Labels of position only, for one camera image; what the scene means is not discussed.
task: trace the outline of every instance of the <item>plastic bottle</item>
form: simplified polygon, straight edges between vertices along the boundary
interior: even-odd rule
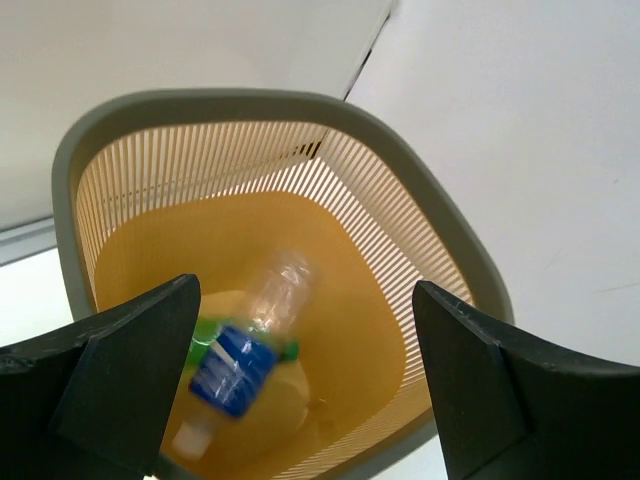
[[[172,441],[176,453],[198,460],[222,417],[240,418],[248,411],[290,344],[291,328],[309,298],[312,277],[306,259],[287,251],[280,252],[256,279],[191,379],[189,416]]]

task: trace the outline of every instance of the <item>white floor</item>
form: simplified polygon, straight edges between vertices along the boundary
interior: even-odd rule
[[[640,365],[640,4],[623,3],[403,0],[349,101],[440,179],[519,327]],[[70,321],[55,251],[0,289],[0,344]],[[377,476],[397,478],[444,480],[437,439]]]

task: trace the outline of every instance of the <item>bottle label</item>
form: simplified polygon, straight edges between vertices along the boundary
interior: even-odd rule
[[[211,344],[189,384],[191,392],[232,417],[242,417],[276,366],[276,354],[226,325]]]

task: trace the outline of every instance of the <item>orange mesh basket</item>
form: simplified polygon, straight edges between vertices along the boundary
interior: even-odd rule
[[[185,90],[113,100],[63,139],[53,200],[75,319],[185,272],[203,295],[237,292],[279,248],[320,271],[296,335],[321,407],[260,455],[251,442],[269,444],[265,428],[191,464],[163,446],[172,468],[161,477],[335,477],[431,421],[417,280],[510,319],[494,266],[424,163],[331,98]]]

